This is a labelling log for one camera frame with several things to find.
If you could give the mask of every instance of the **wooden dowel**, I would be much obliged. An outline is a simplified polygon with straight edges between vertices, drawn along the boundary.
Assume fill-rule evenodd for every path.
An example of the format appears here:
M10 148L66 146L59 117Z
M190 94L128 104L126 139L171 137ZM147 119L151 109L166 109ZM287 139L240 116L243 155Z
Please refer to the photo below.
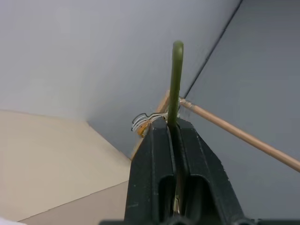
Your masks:
M221 118L215 116L214 114L196 106L185 99L180 100L180 105L187 108L188 110L196 113L197 115L205 118L206 120L216 124L217 126L221 127L222 129L226 130L227 132L233 134L234 136L242 139L243 141L251 144L252 146L256 147L257 149L267 153L268 155L272 156L273 158L279 160L280 162L286 164L287 166L291 167L292 169L300 172L300 162L293 157L288 156L287 154L275 149L274 147L262 142L261 140L253 137L250 134L238 129L237 127L231 125L230 123L222 120Z

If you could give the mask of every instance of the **gray wall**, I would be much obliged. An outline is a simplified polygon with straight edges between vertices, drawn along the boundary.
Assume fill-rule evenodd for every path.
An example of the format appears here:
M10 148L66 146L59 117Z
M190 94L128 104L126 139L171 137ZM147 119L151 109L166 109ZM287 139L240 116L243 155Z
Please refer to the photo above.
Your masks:
M300 1L244 0L188 100L300 160ZM245 214L300 218L300 174L181 110L223 163Z
M168 89L185 44L182 93L239 0L0 2L0 109L88 122L119 150Z

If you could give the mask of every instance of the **green stick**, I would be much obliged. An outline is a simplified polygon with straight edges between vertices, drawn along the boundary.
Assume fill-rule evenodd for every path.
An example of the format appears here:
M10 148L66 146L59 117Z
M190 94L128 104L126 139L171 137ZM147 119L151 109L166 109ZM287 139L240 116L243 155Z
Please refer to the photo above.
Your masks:
M179 99L179 91L180 91L182 62L183 62L183 43L181 41L175 41L173 43L170 103L169 103L169 110L168 110L169 128L174 128L177 126L176 119L177 119L177 111L178 111L178 99Z

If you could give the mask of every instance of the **green rod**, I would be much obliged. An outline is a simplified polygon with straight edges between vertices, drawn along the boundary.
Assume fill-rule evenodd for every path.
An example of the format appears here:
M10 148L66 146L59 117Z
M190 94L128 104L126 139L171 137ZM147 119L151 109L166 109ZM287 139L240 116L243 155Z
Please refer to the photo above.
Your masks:
M179 99L179 91L180 91L182 62L183 62L183 43L181 41L175 41L173 43L170 102L169 102L169 110L168 110L169 128L174 128L177 126L176 119L177 119L177 111L178 111L178 99Z

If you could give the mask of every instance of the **wooden stick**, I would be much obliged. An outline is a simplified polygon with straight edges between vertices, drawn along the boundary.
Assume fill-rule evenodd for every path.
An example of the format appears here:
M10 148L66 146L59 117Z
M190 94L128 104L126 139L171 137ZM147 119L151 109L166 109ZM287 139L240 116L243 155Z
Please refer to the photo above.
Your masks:
M264 153L272 156L273 158L279 160L280 162L286 164L287 166L291 167L292 169L300 172L300 162L293 157L275 149L274 147L260 141L256 137L253 137L250 134L238 129L237 127L231 125L230 123L222 120L221 118L215 116L214 114L196 106L185 99L180 99L180 105L187 108L188 110L196 113L197 115L205 118L206 120L216 124L217 126L221 127L222 129L226 130L227 132L233 134L234 136L242 139L243 141L251 144L252 146L256 147L257 149L263 151Z
M156 108L156 113L164 113L166 112L168 105L169 105L169 98L170 98L170 90L167 90L165 93L164 98L160 101L158 107ZM150 122L146 122L143 123L137 130L137 133L141 136L140 140L136 143L136 145L133 148L130 160L133 159L133 157L135 156L137 150L139 149L143 139L144 139L144 132L146 130L146 128L148 127L148 125L150 124Z

